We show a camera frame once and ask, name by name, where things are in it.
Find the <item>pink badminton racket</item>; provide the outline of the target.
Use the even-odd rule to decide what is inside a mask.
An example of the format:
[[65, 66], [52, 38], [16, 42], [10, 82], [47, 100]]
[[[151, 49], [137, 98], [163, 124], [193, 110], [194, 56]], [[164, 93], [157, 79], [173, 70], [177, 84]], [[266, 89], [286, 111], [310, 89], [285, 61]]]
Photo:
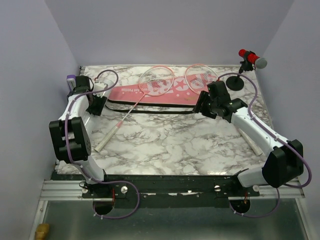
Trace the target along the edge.
[[175, 79], [174, 72], [167, 66], [157, 65], [145, 71], [138, 80], [138, 88], [142, 92], [142, 96], [136, 101], [126, 115], [109, 131], [109, 133], [99, 142], [94, 148], [94, 151], [99, 153], [108, 141], [122, 126], [125, 119], [145, 97], [159, 97], [167, 93], [172, 87]]
[[[208, 91], [207, 84], [218, 79], [217, 73], [207, 65], [193, 64], [184, 72], [185, 81], [194, 93], [199, 95], [201, 91]], [[237, 129], [256, 156], [263, 154], [263, 151], [256, 143], [240, 128]]]

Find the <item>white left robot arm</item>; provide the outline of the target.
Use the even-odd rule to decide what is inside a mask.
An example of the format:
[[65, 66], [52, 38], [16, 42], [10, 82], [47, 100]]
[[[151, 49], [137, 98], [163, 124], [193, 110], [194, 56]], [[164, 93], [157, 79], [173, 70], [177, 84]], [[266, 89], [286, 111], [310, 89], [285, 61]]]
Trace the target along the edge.
[[107, 101], [105, 96], [92, 93], [92, 80], [84, 75], [75, 77], [75, 87], [69, 92], [67, 107], [62, 116], [49, 123], [49, 132], [56, 158], [76, 167], [93, 191], [107, 197], [111, 185], [104, 181], [105, 171], [93, 160], [90, 132], [84, 119], [100, 116]]

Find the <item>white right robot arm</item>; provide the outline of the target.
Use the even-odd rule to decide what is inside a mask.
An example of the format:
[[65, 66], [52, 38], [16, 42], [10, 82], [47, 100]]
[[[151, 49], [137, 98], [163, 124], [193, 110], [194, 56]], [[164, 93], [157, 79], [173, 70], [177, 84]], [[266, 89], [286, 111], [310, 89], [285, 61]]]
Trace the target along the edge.
[[212, 82], [207, 91], [201, 91], [193, 112], [212, 119], [219, 116], [233, 124], [244, 131], [267, 157], [264, 166], [237, 174], [237, 179], [230, 183], [234, 195], [241, 196], [254, 185], [278, 188], [304, 172], [302, 144], [298, 140], [288, 140], [259, 121], [241, 99], [231, 99], [223, 81]]

